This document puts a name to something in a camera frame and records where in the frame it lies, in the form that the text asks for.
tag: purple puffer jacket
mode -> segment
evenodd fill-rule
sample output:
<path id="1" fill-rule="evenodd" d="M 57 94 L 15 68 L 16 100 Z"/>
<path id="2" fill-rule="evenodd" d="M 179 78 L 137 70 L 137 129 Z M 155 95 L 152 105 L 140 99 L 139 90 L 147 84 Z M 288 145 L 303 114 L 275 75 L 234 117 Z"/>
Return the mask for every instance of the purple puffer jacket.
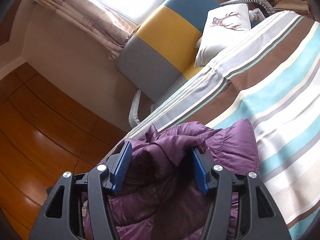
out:
<path id="1" fill-rule="evenodd" d="M 217 130 L 189 122 L 160 134 L 151 125 L 144 138 L 128 141 L 133 154 L 125 182 L 120 194 L 109 198 L 121 240 L 199 239 L 212 200 L 198 189 L 191 172 L 178 167 L 189 147 L 201 147 L 233 173 L 258 172 L 258 149 L 247 119 Z M 235 234 L 237 205 L 233 193 L 228 238 Z M 84 230 L 86 239 L 93 239 L 89 212 Z"/>

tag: wooden floor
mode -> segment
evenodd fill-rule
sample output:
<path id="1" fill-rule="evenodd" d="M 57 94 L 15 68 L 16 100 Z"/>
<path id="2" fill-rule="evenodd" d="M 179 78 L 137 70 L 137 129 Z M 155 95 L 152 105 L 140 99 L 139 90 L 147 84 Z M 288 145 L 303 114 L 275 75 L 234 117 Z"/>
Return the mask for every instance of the wooden floor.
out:
<path id="1" fill-rule="evenodd" d="M 125 132 L 28 63 L 0 80 L 0 205 L 23 239 L 65 171 L 90 171 Z"/>

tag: curtain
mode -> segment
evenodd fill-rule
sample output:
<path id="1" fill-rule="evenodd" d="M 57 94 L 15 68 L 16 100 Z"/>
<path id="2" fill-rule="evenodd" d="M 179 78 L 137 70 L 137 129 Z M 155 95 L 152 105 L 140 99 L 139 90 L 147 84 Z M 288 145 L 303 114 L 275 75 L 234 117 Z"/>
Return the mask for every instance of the curtain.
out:
<path id="1" fill-rule="evenodd" d="M 115 60 L 134 29 L 127 21 L 96 0 L 34 0 L 79 27 L 101 43 Z"/>

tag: striped bedsheet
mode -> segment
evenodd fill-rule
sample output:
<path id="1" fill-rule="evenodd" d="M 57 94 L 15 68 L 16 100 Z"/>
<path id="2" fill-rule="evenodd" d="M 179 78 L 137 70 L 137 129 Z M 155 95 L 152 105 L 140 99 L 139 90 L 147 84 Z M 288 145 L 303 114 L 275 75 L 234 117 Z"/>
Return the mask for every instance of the striped bedsheet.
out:
<path id="1" fill-rule="evenodd" d="M 226 128 L 248 118 L 260 175 L 293 240 L 320 206 L 320 27 L 283 11 L 220 52 L 126 138 L 200 121 Z"/>

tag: color block backrest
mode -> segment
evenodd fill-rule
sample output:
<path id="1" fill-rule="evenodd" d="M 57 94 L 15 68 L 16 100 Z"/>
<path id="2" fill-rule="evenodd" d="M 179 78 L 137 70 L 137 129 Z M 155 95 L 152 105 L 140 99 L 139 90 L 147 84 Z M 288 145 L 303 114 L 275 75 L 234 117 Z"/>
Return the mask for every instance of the color block backrest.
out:
<path id="1" fill-rule="evenodd" d="M 199 71 L 194 45 L 217 7 L 215 0 L 166 0 L 126 44 L 116 68 L 154 101 L 178 89 Z"/>

